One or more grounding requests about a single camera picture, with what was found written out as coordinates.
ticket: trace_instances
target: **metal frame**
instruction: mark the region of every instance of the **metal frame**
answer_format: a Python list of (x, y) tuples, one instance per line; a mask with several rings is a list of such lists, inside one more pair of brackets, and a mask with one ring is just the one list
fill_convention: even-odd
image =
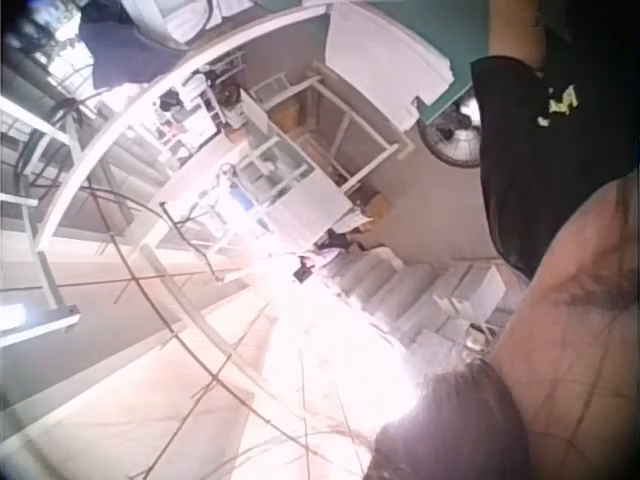
[(18, 195), (11, 195), (10, 193), (0, 192), (0, 202), (17, 203), (18, 205), (25, 205), (27, 207), (37, 207), (37, 198), (20, 197)]
[(19, 329), (17, 332), (0, 335), (0, 348), (8, 347), (19, 342), (24, 342), (45, 333), (62, 330), (78, 323), (80, 310), (75, 305), (70, 307), (60, 307), (54, 310), (38, 313), (27, 319), (27, 328)]
[[(285, 72), (281, 72), (273, 77), (265, 80), (260, 83), (258, 86), (254, 87), (251, 92), (255, 94), (255, 92), (266, 85), (269, 82), (273, 82), (276, 79), (285, 78)], [(345, 177), (347, 177), (347, 182), (340, 186), (340, 189), (344, 193), (348, 193), (349, 191), (355, 190), (360, 185), (360, 180), (362, 180), (365, 176), (371, 173), (378, 165), (387, 160), (391, 155), (393, 155), (399, 148), (397, 143), (389, 143), (371, 126), (367, 121), (358, 115), (349, 105), (347, 105), (344, 101), (342, 101), (337, 95), (327, 89), (322, 83), (320, 83), (322, 77), (320, 75), (314, 75), (313, 77), (300, 82), (296, 85), (290, 86), (284, 92), (277, 94), (275, 97), (270, 100), (264, 102), (262, 104), (262, 108), (265, 111), (271, 110), (276, 105), (284, 102), (288, 98), (297, 95), (298, 93), (306, 90), (307, 88), (313, 88), (318, 91), (321, 95), (324, 95), (326, 98), (331, 100), (338, 108), (344, 111), (344, 116), (342, 117), (342, 122), (338, 127), (338, 132), (336, 133), (336, 137), (333, 140), (333, 144), (331, 149), (329, 150), (329, 161), (331, 164)], [(384, 150), (376, 156), (373, 160), (371, 160), (367, 165), (360, 169), (355, 175), (348, 175), (346, 170), (336, 161), (335, 155), (340, 147), (340, 143), (342, 142), (347, 129), (351, 122), (356, 122), (362, 129), (367, 132)], [(298, 147), (296, 142), (291, 142), (296, 147)], [(413, 149), (413, 144), (411, 144), (411, 148), (402, 152), (403, 158)]]
[(33, 113), (25, 110), (20, 105), (12, 102), (11, 100), (0, 95), (0, 110), (7, 112), (10, 115), (28, 123), (34, 128), (37, 128), (47, 135), (51, 135), (53, 138), (69, 145), (69, 136), (66, 133), (61, 132), (57, 128), (52, 127), (47, 122)]
[(247, 361), (233, 348), (233, 346), (227, 342), (217, 330), (207, 322), (206, 318), (200, 313), (200, 311), (193, 305), (189, 297), (182, 291), (178, 283), (169, 274), (169, 271), (162, 264), (162, 261), (155, 254), (153, 249), (148, 245), (143, 245), (140, 248), (140, 253), (151, 266), (153, 271), (157, 275), (161, 275), (161, 282), (166, 287), (171, 297), (176, 301), (180, 308), (185, 313), (184, 320), (191, 326), (198, 329), (205, 337), (224, 355), (229, 358), (229, 361), (243, 373), (259, 391), (265, 393), (273, 400), (282, 404), (293, 415), (300, 419), (309, 420), (315, 425), (319, 424), (319, 418), (315, 415), (310, 415), (304, 409), (301, 410), (295, 405), (289, 398), (279, 395), (269, 385), (269, 382), (262, 377)]
[(53, 197), (51, 206), (47, 211), (36, 240), (37, 249), (43, 250), (46, 248), (47, 243), (53, 237), (75, 193), (82, 186), (82, 183), (89, 176), (91, 170), (93, 170), (98, 161), (100, 161), (107, 149), (116, 141), (118, 136), (129, 127), (140, 108), (150, 104), (155, 98), (159, 97), (200, 66), (220, 57), (226, 52), (238, 48), (271, 31), (323, 15), (327, 13), (328, 10), (329, 7), (327, 5), (297, 7), (251, 22), (237, 30), (216, 38), (211, 44), (190, 53), (176, 69), (152, 82), (149, 87), (132, 100), (131, 104), (123, 112), (112, 118), (84, 149), (82, 158), (78, 160), (69, 172), (67, 179)]

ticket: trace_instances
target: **tiled floor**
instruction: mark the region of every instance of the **tiled floor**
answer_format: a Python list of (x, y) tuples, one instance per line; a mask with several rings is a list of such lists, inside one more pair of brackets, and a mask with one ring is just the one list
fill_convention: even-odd
[[(232, 343), (264, 305), (259, 296), (243, 295), (210, 318)], [(238, 349), (258, 370), (270, 325), (265, 315), (263, 324), (256, 324), (245, 338), (247, 348)], [(212, 370), (224, 361), (200, 332), (188, 329), (181, 337)], [(251, 401), (235, 369), (226, 368), (222, 376), (245, 401)], [(161, 455), (209, 382), (210, 377), (172, 341), (87, 392), (76, 408), (66, 406), (66, 414), (45, 420), (40, 427), (48, 427), (31, 442), (12, 454), (4, 451), (3, 471), (25, 479), (138, 478)], [(236, 399), (216, 386), (195, 406), (154, 467), (152, 478), (202, 478), (235, 453), (247, 415)], [(49, 474), (43, 473), (46, 468)]]
[(423, 146), (414, 127), (415, 149), (392, 158), (369, 180), (391, 202), (392, 211), (366, 237), (385, 243), (405, 262), (443, 267), (452, 259), (495, 257), (480, 189), (480, 171), (453, 168)]

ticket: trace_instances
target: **stair step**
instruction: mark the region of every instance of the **stair step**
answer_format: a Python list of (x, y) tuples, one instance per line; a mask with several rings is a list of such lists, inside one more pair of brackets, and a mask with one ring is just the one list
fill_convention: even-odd
[(352, 305), (365, 305), (396, 273), (398, 273), (398, 269), (393, 263), (388, 260), (380, 260), (349, 294)]
[(474, 265), (451, 295), (451, 303), (464, 318), (481, 323), (496, 309), (506, 290), (495, 266)]
[(434, 286), (427, 290), (395, 325), (394, 336), (405, 347), (413, 344), (424, 330), (436, 332), (449, 318), (433, 299), (433, 289)]
[(446, 369), (453, 349), (453, 342), (425, 331), (406, 351), (403, 363), (416, 383), (420, 383), (425, 376), (434, 375)]
[(367, 303), (366, 311), (391, 325), (411, 308), (435, 278), (436, 272), (431, 265), (406, 267)]
[(467, 329), (471, 322), (464, 318), (449, 318), (444, 325), (438, 330), (438, 335), (452, 342), (464, 345), (467, 340)]
[(346, 272), (338, 282), (338, 285), (346, 295), (349, 295), (381, 261), (382, 259), (375, 252), (366, 253), (357, 264)]
[(349, 252), (342, 252), (328, 264), (320, 269), (322, 275), (326, 278), (332, 278), (340, 269), (344, 268), (344, 266), (352, 261), (352, 254)]
[(451, 295), (464, 281), (471, 268), (471, 264), (455, 265), (447, 270), (433, 286), (433, 299), (449, 315), (458, 315), (459, 313), (451, 303)]
[(331, 275), (331, 279), (338, 283), (340, 279), (345, 276), (351, 268), (356, 265), (362, 258), (364, 257), (364, 253), (362, 252), (352, 252), (349, 253), (346, 258), (340, 263), (338, 268), (335, 269), (333, 274)]

